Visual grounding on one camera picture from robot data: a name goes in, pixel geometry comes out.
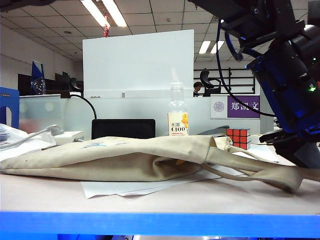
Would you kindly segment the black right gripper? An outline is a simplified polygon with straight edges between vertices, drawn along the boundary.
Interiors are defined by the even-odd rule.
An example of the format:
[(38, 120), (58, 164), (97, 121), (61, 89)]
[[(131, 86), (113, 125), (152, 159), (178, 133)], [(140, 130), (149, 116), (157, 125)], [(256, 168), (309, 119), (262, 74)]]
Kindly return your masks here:
[(283, 129), (267, 132), (259, 137), (261, 143), (273, 144), (278, 155), (303, 168), (320, 167), (320, 130), (287, 133)]

